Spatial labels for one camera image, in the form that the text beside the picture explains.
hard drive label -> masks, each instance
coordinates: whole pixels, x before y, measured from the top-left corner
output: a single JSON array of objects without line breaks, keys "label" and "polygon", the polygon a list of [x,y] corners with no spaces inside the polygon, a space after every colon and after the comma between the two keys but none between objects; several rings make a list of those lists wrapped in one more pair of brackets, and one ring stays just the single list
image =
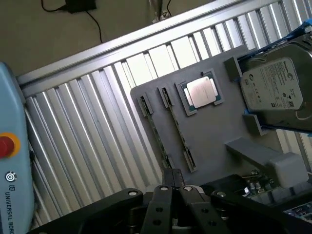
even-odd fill
[{"label": "hard drive label", "polygon": [[303,101],[290,58],[282,58],[245,72],[240,84],[251,111],[298,110]]}]

light blue controller casing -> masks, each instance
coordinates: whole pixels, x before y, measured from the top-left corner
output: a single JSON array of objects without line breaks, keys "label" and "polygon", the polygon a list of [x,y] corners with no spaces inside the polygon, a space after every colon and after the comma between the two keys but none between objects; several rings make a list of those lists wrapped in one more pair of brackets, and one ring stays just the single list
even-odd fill
[{"label": "light blue controller casing", "polygon": [[27,233],[34,214],[23,104],[24,99],[15,77],[0,62],[0,135],[13,133],[20,141],[20,150],[15,156],[0,158],[0,234]]}]

